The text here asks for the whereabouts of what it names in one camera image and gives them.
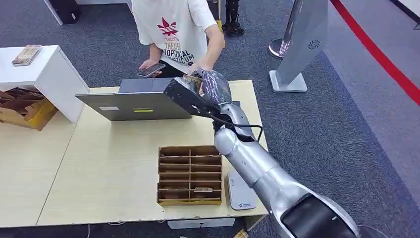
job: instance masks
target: cardboard compartment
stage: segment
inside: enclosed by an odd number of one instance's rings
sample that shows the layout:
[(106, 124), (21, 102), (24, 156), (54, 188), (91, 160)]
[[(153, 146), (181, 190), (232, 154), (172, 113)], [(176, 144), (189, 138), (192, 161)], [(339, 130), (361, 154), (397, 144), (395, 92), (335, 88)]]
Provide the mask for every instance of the cardboard compartment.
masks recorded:
[(191, 156), (191, 164), (194, 165), (220, 165), (220, 156)]
[(211, 188), (212, 190), (222, 189), (221, 181), (192, 181), (190, 183), (191, 189), (197, 190), (197, 188)]
[(57, 111), (39, 92), (20, 88), (0, 91), (0, 122), (42, 130)]
[(191, 181), (221, 181), (222, 173), (191, 173)]
[(214, 146), (162, 147), (158, 164), (159, 205), (222, 203), (222, 157)]
[(158, 186), (158, 190), (188, 190), (190, 189), (189, 181), (186, 182), (173, 182), (173, 181), (160, 181)]
[(178, 200), (178, 199), (189, 199), (190, 194), (189, 191), (181, 191), (181, 190), (166, 190), (166, 191), (159, 191), (158, 193), (160, 201), (168, 201), (168, 200)]
[(159, 173), (189, 172), (190, 164), (159, 164)]
[(191, 192), (191, 198), (200, 198), (200, 199), (220, 199), (222, 195), (221, 191), (212, 191), (212, 192)]
[(190, 148), (188, 146), (181, 147), (161, 147), (159, 151), (159, 157), (179, 157), (179, 156), (190, 156)]
[(191, 172), (222, 172), (221, 165), (195, 165), (191, 164)]
[(165, 180), (190, 180), (189, 172), (186, 173), (159, 173), (159, 181)]

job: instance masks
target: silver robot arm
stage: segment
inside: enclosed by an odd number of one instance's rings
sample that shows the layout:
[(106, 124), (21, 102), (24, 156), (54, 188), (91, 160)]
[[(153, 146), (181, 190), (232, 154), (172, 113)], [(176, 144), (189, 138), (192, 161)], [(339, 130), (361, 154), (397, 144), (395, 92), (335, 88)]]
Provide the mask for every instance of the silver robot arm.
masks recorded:
[(282, 238), (360, 238), (356, 223), (334, 201), (294, 180), (258, 143), (247, 116), (232, 104), (227, 80), (216, 71), (196, 70), (195, 81), (171, 80), (165, 94), (192, 115), (212, 118), (214, 144), (252, 188)]
[[(221, 104), (234, 124), (249, 124), (242, 109)], [(244, 142), (239, 138), (252, 138)], [(222, 127), (214, 144), (257, 194), (282, 238), (359, 238), (356, 223), (331, 199), (294, 180), (255, 140), (249, 127)]]

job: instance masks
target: gray laptop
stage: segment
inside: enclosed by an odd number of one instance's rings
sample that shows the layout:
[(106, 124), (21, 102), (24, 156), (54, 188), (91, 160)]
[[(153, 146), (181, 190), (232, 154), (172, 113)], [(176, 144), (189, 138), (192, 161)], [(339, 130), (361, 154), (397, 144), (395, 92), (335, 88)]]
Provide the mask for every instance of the gray laptop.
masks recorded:
[(76, 97), (109, 120), (191, 118), (163, 93), (172, 79), (125, 79), (118, 93), (79, 94)]

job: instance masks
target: black cable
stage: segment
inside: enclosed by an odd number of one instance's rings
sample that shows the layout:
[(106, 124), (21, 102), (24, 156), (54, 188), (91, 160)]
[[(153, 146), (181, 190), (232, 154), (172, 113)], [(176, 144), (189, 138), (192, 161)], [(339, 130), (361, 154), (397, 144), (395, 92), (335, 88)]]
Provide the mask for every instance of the black cable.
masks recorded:
[(210, 114), (210, 113), (208, 113), (208, 112), (205, 112), (205, 111), (201, 111), (201, 112), (204, 112), (205, 114), (207, 114), (210, 118), (212, 118), (213, 120), (217, 120), (217, 121), (219, 121), (219, 122), (221, 122), (221, 123), (223, 123), (223, 124), (226, 124), (226, 125), (230, 125), (230, 126), (237, 126), (237, 127), (254, 127), (254, 128), (259, 128), (260, 129), (260, 134), (258, 135), (258, 139), (257, 139), (257, 142), (259, 142), (260, 141), (260, 138), (261, 138), (261, 135), (263, 134), (263, 130), (264, 130), (264, 128), (262, 127), (262, 126), (260, 126), (260, 125), (251, 125), (251, 124), (248, 124), (248, 125), (246, 125), (246, 124), (234, 124), (234, 123), (230, 123), (230, 122), (227, 122), (227, 121), (225, 121), (225, 120), (222, 120), (222, 119), (219, 119), (219, 118), (217, 118), (217, 117), (215, 117), (215, 116), (213, 116), (212, 114)]

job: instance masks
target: red logo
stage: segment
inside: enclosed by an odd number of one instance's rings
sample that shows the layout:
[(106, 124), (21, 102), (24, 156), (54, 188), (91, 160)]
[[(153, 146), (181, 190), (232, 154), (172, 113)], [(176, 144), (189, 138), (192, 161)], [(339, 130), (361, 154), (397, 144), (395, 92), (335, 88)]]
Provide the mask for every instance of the red logo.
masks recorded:
[(178, 31), (176, 30), (176, 22), (172, 22), (171, 25), (169, 25), (169, 23), (165, 20), (165, 18), (162, 17), (162, 25), (157, 25), (157, 27), (159, 27), (160, 30), (162, 30), (162, 35), (168, 35), (170, 36), (171, 34), (173, 34), (174, 36), (176, 36), (175, 33), (177, 33)]

